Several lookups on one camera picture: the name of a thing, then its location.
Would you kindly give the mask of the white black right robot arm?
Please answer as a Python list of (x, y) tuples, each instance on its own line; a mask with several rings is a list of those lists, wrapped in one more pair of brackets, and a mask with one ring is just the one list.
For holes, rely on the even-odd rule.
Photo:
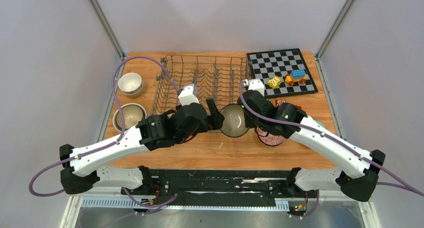
[(285, 181), (285, 189), (290, 196), (326, 190), (341, 191), (359, 202), (369, 201), (386, 157), (383, 152), (355, 147), (293, 104), (283, 103), (275, 107), (255, 90), (240, 90), (239, 94), (237, 102), (243, 106), (245, 116), (254, 126), (303, 144), (336, 164), (335, 169), (292, 168)]

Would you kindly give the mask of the red owl toy block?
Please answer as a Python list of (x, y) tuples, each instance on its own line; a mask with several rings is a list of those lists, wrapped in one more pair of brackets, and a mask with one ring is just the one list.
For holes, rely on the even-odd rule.
[(286, 103), (285, 100), (281, 100), (281, 99), (276, 99), (275, 100), (275, 105), (276, 107), (283, 105), (284, 103)]

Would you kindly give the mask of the blue white zigzag bowl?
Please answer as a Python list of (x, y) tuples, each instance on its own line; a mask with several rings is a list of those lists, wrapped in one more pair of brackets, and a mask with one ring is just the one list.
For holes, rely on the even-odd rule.
[(283, 136), (273, 135), (273, 134), (265, 132), (265, 131), (263, 131), (259, 128), (257, 129), (257, 136), (263, 144), (270, 146), (270, 147), (279, 146), (284, 141)]

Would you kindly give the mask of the black white chessboard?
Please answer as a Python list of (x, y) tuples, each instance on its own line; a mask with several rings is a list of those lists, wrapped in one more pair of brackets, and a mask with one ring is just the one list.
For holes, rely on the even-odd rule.
[[(251, 52), (246, 55), (252, 77), (260, 79), (265, 86), (264, 96), (266, 98), (318, 92), (300, 49)], [(285, 77), (295, 70), (305, 71), (305, 83), (295, 82), (294, 85), (290, 85), (285, 81)], [(271, 88), (267, 85), (267, 82), (275, 76), (281, 79), (281, 84), (276, 88)]]

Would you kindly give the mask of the toy brick car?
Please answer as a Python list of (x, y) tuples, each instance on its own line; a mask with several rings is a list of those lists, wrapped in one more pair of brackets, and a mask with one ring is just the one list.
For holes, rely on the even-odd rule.
[(288, 85), (294, 86), (296, 83), (305, 84), (307, 77), (305, 69), (292, 70), (285, 76), (284, 81)]

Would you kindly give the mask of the mint green leaf bowl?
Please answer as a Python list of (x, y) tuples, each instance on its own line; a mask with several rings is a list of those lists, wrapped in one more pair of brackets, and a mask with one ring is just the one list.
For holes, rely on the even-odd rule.
[(327, 128), (326, 127), (326, 125), (323, 123), (323, 122), (321, 122), (321, 121), (319, 121), (319, 120), (315, 120), (315, 122), (316, 123), (318, 123), (320, 126), (322, 126), (323, 128)]

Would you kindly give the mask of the dark blue floral bowl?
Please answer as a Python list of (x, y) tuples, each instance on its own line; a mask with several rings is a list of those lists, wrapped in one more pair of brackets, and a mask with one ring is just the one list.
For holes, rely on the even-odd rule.
[(232, 138), (243, 136), (248, 132), (245, 123), (245, 114), (243, 108), (238, 104), (229, 104), (225, 106), (220, 113), (224, 117), (224, 121), (220, 131)]

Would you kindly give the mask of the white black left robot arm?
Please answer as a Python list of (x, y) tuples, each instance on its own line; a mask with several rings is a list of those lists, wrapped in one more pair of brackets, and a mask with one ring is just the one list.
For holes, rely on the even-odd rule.
[(158, 148), (183, 144), (199, 133), (219, 130), (224, 116), (213, 99), (206, 101), (208, 109), (198, 103), (179, 106), (160, 115), (150, 115), (117, 135), (96, 144), (75, 148), (69, 144), (60, 147), (64, 161), (60, 182), (69, 195), (81, 194), (94, 187), (121, 187), (149, 194), (153, 179), (149, 168), (114, 168), (109, 164), (134, 154)]

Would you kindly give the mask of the beige bowl with flower sprig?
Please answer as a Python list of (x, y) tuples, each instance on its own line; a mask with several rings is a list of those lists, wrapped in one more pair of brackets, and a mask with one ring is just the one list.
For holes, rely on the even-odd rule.
[(118, 80), (118, 88), (125, 93), (134, 93), (143, 86), (142, 77), (138, 73), (130, 72), (124, 74)]

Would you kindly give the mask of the yellow owl toy block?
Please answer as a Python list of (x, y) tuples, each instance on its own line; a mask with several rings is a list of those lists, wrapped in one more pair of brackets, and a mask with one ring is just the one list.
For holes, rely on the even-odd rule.
[(267, 86), (271, 89), (275, 89), (280, 86), (281, 82), (282, 79), (279, 76), (274, 76), (267, 82)]

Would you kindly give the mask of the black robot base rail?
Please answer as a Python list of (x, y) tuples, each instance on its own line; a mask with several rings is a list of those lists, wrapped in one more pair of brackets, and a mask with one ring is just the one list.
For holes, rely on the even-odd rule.
[(160, 204), (171, 196), (176, 206), (274, 207), (276, 198), (316, 198), (317, 192), (287, 187), (288, 170), (175, 170), (151, 169), (151, 178), (135, 196), (153, 196)]

